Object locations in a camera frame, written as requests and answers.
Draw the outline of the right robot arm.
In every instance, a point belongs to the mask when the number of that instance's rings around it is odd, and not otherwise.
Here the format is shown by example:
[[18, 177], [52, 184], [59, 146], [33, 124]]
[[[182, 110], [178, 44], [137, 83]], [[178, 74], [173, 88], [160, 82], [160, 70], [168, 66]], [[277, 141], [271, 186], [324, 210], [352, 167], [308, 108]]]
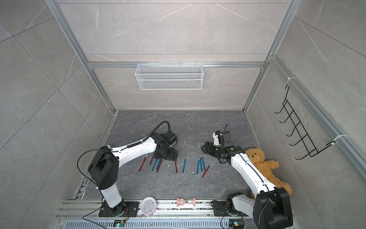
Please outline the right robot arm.
[[234, 145], [229, 131], [214, 132], [213, 142], [206, 142], [201, 150], [221, 164], [229, 163], [253, 193], [254, 198], [240, 192], [228, 195], [224, 216], [247, 215], [259, 229], [285, 229], [293, 225], [290, 187], [272, 174], [279, 167], [277, 161], [266, 161], [258, 148], [244, 150]]

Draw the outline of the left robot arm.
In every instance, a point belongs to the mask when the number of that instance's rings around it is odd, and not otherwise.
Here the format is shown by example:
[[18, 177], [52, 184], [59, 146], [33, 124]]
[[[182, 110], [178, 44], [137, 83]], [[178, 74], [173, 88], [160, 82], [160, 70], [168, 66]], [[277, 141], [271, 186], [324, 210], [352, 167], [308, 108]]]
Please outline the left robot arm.
[[115, 209], [123, 202], [116, 185], [122, 166], [147, 154], [153, 154], [153, 158], [157, 160], [176, 161], [178, 151], [174, 148], [174, 144], [177, 141], [177, 135], [169, 130], [165, 134], [154, 132], [144, 139], [122, 147], [100, 148], [89, 165], [88, 172], [108, 207]]

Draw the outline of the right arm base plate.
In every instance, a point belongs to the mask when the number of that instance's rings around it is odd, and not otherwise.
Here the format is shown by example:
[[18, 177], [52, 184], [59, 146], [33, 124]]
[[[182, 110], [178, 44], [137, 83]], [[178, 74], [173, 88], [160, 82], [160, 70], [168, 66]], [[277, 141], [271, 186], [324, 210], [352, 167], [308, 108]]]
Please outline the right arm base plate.
[[211, 207], [213, 208], [213, 212], [216, 217], [222, 217], [222, 216], [247, 217], [246, 214], [236, 211], [233, 207], [229, 207], [225, 201], [213, 200], [211, 201]]

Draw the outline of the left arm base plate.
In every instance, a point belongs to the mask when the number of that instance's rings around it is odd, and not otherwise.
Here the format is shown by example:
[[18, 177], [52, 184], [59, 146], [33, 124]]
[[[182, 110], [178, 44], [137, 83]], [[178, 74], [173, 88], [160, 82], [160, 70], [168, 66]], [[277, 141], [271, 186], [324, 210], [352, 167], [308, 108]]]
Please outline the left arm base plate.
[[139, 210], [139, 202], [138, 201], [122, 201], [114, 208], [110, 208], [107, 202], [105, 201], [99, 212], [99, 217], [125, 217], [128, 215], [129, 217], [136, 217], [137, 212]]

